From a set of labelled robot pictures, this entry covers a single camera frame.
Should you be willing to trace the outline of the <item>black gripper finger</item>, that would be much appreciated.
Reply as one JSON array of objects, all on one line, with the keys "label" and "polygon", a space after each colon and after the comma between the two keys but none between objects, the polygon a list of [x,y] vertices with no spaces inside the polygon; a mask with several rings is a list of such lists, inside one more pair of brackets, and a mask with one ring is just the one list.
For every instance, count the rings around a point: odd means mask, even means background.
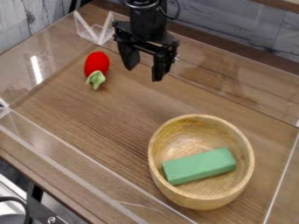
[{"label": "black gripper finger", "polygon": [[131,71],[137,65],[141,63],[141,53],[139,50],[129,43],[118,43],[119,54],[126,66],[126,69]]},{"label": "black gripper finger", "polygon": [[174,63],[175,53],[173,49],[162,49],[154,55],[153,81],[161,81],[170,72]]}]

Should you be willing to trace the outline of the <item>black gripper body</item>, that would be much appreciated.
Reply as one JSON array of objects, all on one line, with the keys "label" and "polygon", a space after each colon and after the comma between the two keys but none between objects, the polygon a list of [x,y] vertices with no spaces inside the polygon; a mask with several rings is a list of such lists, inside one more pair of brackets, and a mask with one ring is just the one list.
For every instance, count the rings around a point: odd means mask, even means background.
[{"label": "black gripper body", "polygon": [[169,31],[159,31],[153,37],[142,37],[134,34],[129,21],[117,20],[113,26],[115,28],[114,40],[117,44],[119,42],[126,42],[139,50],[139,53],[145,52],[153,56],[155,56],[162,49],[173,49],[177,58],[181,42]]}]

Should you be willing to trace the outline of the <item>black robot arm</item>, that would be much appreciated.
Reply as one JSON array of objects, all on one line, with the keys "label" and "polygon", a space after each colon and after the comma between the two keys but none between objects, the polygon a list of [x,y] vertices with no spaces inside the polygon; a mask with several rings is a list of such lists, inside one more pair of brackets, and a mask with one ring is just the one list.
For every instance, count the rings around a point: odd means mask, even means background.
[{"label": "black robot arm", "polygon": [[114,40],[118,43],[119,54],[129,70],[141,63],[141,52],[154,56],[153,81],[161,81],[170,73],[178,56],[179,39],[167,31],[167,20],[175,20],[167,15],[167,0],[126,0],[130,9],[130,20],[115,20]]}]

